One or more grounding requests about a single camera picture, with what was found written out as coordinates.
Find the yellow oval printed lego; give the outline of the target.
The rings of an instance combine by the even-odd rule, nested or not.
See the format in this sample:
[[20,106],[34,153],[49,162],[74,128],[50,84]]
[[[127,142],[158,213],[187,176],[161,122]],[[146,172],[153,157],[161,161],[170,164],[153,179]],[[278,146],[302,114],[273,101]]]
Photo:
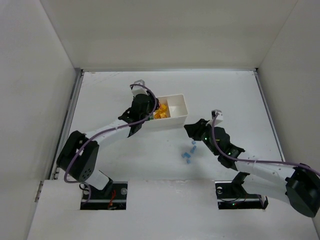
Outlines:
[[154,112],[154,119],[165,119],[168,118],[167,115],[168,106],[165,104],[160,104],[159,108]]

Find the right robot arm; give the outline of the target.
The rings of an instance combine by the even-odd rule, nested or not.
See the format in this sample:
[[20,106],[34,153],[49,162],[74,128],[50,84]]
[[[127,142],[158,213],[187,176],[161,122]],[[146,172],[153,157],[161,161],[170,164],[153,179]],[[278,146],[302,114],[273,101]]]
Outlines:
[[184,125],[189,138],[203,142],[227,169],[237,172],[236,191],[278,199],[298,213],[314,218],[320,209],[320,174],[303,163],[240,159],[245,152],[214,121],[201,118]]

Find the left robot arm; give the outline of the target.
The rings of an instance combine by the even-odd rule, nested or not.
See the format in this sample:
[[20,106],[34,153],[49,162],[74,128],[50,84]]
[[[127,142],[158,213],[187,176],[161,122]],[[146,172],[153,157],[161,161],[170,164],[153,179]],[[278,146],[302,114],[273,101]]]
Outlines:
[[73,131],[57,158],[57,166],[77,183],[108,195],[113,180],[96,169],[100,148],[136,134],[158,108],[159,100],[156,97],[150,92],[140,93],[133,97],[131,107],[111,124],[88,133]]

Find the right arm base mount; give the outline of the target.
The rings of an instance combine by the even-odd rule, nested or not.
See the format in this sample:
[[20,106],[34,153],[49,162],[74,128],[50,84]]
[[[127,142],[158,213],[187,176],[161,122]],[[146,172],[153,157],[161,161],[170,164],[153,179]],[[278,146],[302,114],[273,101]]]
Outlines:
[[233,180],[216,181],[215,193],[219,210],[265,210],[268,198],[259,194],[250,194],[244,188],[248,173],[239,172]]

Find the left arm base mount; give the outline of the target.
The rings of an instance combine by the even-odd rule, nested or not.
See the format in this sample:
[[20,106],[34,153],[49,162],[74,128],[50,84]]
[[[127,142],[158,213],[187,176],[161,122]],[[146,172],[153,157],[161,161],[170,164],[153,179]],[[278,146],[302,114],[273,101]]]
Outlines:
[[80,210],[108,210],[118,211],[126,210],[128,182],[116,181],[113,183],[111,190],[105,195],[102,191],[80,184],[82,197],[80,202]]

